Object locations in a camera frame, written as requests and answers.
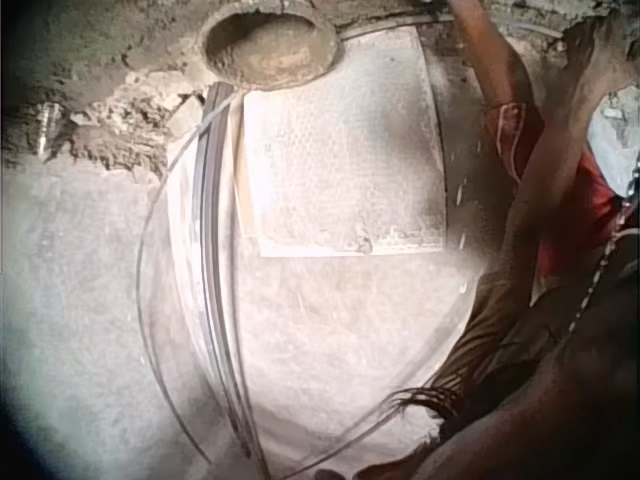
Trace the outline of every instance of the red fabric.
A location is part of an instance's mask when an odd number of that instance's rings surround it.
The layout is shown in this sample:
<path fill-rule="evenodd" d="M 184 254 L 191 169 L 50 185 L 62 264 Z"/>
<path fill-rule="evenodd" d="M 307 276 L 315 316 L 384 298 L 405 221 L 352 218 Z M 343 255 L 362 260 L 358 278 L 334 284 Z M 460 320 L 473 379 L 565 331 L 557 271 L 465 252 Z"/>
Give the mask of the red fabric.
<path fill-rule="evenodd" d="M 504 105 L 487 113 L 485 127 L 507 172 L 519 182 L 544 130 L 540 111 L 532 105 Z M 557 221 L 541 242 L 538 254 L 541 275 L 566 273 L 586 254 L 604 245 L 611 236 L 618 211 L 615 193 L 585 145 L 573 188 L 559 207 Z"/>

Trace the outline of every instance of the person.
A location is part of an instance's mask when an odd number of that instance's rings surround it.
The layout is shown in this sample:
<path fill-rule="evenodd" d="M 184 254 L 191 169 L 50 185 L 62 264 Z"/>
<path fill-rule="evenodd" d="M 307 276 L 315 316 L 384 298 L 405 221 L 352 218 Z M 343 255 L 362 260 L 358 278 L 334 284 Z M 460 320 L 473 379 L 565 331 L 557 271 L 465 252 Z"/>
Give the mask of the person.
<path fill-rule="evenodd" d="M 637 195 L 623 209 L 587 144 L 603 98 L 640 78 L 637 40 L 616 13 L 570 29 L 541 109 L 480 2 L 448 3 L 517 190 L 462 336 L 429 386 L 400 401 L 437 413 L 439 438 L 354 479 L 640 478 Z M 536 275 L 563 281 L 532 305 Z"/>

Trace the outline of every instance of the soil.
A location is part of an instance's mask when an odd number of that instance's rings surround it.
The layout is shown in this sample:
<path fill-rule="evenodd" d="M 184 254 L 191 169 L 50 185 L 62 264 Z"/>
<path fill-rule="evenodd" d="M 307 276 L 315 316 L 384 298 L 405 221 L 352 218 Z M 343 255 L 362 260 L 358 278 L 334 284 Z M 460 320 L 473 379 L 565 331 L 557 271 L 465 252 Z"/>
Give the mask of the soil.
<path fill-rule="evenodd" d="M 11 17 L 3 15 L 3 150 L 33 152 L 38 105 L 50 101 L 67 112 L 65 123 L 57 127 L 64 138 L 56 142 L 85 144 L 76 147 L 78 158 L 123 156 L 103 163 L 128 168 L 146 164 L 161 171 L 164 155 L 154 158 L 161 148 L 150 145 L 164 145 L 166 120 L 188 96 L 202 94 L 215 80 L 200 57 L 197 35 L 206 19 L 229 1 L 34 1 L 26 10 L 12 11 Z M 634 0 L 485 0 L 485 5 L 497 13 L 563 30 L 585 15 L 606 13 L 620 1 L 635 4 Z M 340 31 L 387 17 L 437 14 L 445 2 L 312 3 Z M 158 86 L 154 75 L 171 79 Z M 94 131 L 98 127 L 105 133 L 98 135 Z M 100 145 L 111 141 L 119 145 L 114 140 L 118 138 L 146 153 L 129 156 L 116 146 L 113 155 L 105 157 L 102 147 L 93 147 L 96 135 Z"/>

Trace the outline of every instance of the dark skin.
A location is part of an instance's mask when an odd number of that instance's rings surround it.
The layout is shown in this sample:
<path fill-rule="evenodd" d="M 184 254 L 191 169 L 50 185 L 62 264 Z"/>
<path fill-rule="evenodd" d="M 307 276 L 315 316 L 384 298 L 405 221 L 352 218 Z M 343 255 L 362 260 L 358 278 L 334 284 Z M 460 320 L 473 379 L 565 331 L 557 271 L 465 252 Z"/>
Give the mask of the dark skin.
<path fill-rule="evenodd" d="M 449 0 L 449 5 L 488 106 L 534 103 L 520 57 L 480 3 Z M 595 109 L 609 92 L 640 78 L 638 60 L 627 57 L 623 31 L 623 20 L 612 17 L 587 24 L 568 39 L 569 64 L 550 105 L 543 109 L 545 130 L 519 185 L 500 254 L 493 262 L 493 270 L 508 279 L 513 298 L 523 309 L 531 300 L 540 239 L 573 185 Z M 632 258 L 637 248 L 636 242 L 627 256 Z M 433 452 L 419 450 L 397 462 L 361 470 L 354 478 L 625 478 L 621 472 L 630 462 L 635 466 L 630 459 L 638 451 L 638 358 L 633 340 L 638 296 L 637 273 L 621 284 L 603 283 L 575 332 L 567 334 L 530 381 L 498 408 Z"/>

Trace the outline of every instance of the cloth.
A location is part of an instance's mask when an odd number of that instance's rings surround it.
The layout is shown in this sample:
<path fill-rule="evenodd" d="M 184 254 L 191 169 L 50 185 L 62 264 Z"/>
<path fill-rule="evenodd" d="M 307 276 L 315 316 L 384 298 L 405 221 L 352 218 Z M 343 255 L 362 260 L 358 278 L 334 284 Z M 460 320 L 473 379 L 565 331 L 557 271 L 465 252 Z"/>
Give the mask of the cloth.
<path fill-rule="evenodd" d="M 533 148 L 544 130 L 544 120 L 534 105 L 512 103 L 489 111 L 485 128 L 495 141 L 509 176 L 519 183 Z M 555 277 L 570 271 L 610 238 L 620 200 L 609 187 L 587 145 L 576 179 L 559 206 L 557 221 L 541 241 L 538 270 Z"/>

